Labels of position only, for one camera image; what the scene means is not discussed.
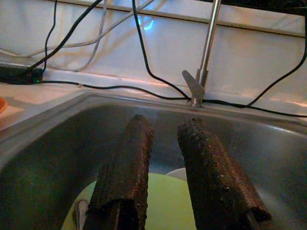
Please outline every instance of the sink basin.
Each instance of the sink basin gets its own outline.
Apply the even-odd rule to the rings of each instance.
[[[86,93],[0,131],[0,229],[59,230],[128,121],[154,128],[150,172],[184,167],[177,127],[200,117],[241,163],[282,230],[307,229],[307,124]]]

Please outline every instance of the yellow plate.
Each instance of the yellow plate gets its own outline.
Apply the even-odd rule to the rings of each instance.
[[[90,200],[96,182],[87,186],[76,198]],[[76,230],[71,206],[61,230]],[[146,230],[195,230],[188,184],[177,178],[149,174]]]
[[[0,98],[0,113],[2,113],[7,106],[7,102],[3,98]]]

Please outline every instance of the gray cable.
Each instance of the gray cable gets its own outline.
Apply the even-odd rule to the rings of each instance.
[[[150,3],[152,3],[154,0],[147,0],[144,4],[142,4],[141,6],[139,6],[137,8],[137,12],[141,11],[142,9],[144,9],[145,7],[147,7]],[[133,11],[127,13],[124,17],[122,17],[121,19],[117,20],[115,23],[113,23],[106,31],[100,33],[97,37],[95,37],[94,39],[87,41],[87,42],[80,42],[80,43],[74,43],[74,44],[66,44],[63,46],[63,48],[73,48],[73,47],[82,47],[82,46],[88,46],[88,45],[92,45],[96,42],[98,42],[99,40],[101,40],[106,34],[108,34],[110,31],[112,31],[115,27],[117,27],[119,24],[121,24],[122,22],[124,22],[125,20],[127,20],[128,18],[130,18],[133,15]],[[47,50],[53,50],[57,47],[56,46],[49,46],[47,48]],[[5,55],[14,57],[14,58],[30,58],[32,56],[44,53],[45,49],[40,49],[37,50],[35,52],[33,52],[32,54],[16,54],[14,52],[11,52],[9,50],[5,50],[3,48],[0,48],[0,53],[3,53]]]
[[[108,1],[108,0],[104,0],[104,5],[103,5],[103,8],[104,8],[104,9],[103,9],[103,11],[102,11],[102,18],[101,18],[101,22],[100,22],[100,28],[99,28],[99,33],[98,33],[98,35],[102,33],[103,28],[104,28],[105,19],[106,19],[107,1]],[[93,61],[93,59],[94,59],[94,57],[95,57],[95,54],[96,54],[96,52],[97,52],[97,49],[98,49],[98,47],[99,47],[99,43],[100,43],[100,40],[98,40],[98,41],[96,42],[95,47],[94,47],[94,50],[93,50],[93,52],[92,52],[92,54],[91,54],[89,60],[87,61],[87,63],[86,63],[84,66],[80,67],[80,68],[72,69],[73,71],[78,72],[78,71],[84,70],[84,69],[86,69],[86,68],[91,64],[91,62]]]

